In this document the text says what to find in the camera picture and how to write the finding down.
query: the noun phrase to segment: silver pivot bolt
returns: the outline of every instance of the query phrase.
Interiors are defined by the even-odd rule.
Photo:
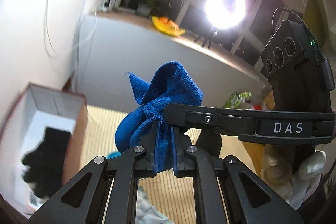
[[[190,153],[195,153],[197,151],[197,147],[194,145],[190,145],[187,147],[187,151]]]
[[[205,116],[205,118],[204,118],[204,121],[205,121],[206,123],[210,123],[211,120],[212,120],[212,118],[211,118],[210,116]]]
[[[237,158],[235,156],[228,156],[226,158],[228,163],[235,164],[237,162]]]
[[[95,157],[94,162],[97,163],[97,164],[101,164],[101,163],[104,162],[104,157],[103,156],[97,156],[97,157]]]
[[[134,147],[133,150],[134,150],[135,153],[141,153],[144,150],[144,148],[142,146],[138,145],[138,146]]]

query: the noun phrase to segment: bright light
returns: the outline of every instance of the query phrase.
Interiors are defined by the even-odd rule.
[[[205,12],[213,26],[227,29],[244,18],[245,0],[207,0]]]

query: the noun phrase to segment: blue towel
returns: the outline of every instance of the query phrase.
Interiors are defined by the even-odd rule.
[[[163,110],[170,103],[200,106],[202,91],[196,86],[183,66],[174,61],[162,65],[155,73],[152,82],[130,73],[130,83],[136,102],[140,105],[128,114],[115,133],[115,144],[123,153],[137,146],[140,137],[148,134],[154,121],[160,122],[159,149],[155,155],[156,172],[172,168],[170,155],[170,130],[163,118]]]

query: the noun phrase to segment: open box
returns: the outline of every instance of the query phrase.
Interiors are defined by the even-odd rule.
[[[14,212],[29,218],[43,201],[23,181],[25,154],[43,141],[46,127],[71,133],[64,159],[62,184],[80,170],[87,124],[86,98],[29,84],[7,115],[0,130],[0,194]]]

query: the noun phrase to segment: triangular cutout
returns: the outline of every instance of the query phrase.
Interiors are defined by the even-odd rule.
[[[74,208],[78,208],[83,200],[87,186],[89,185],[92,173],[86,173],[77,181],[61,198],[61,202]]]
[[[271,197],[256,184],[245,172],[239,172],[239,177],[245,188],[246,195],[253,208],[271,201]]]

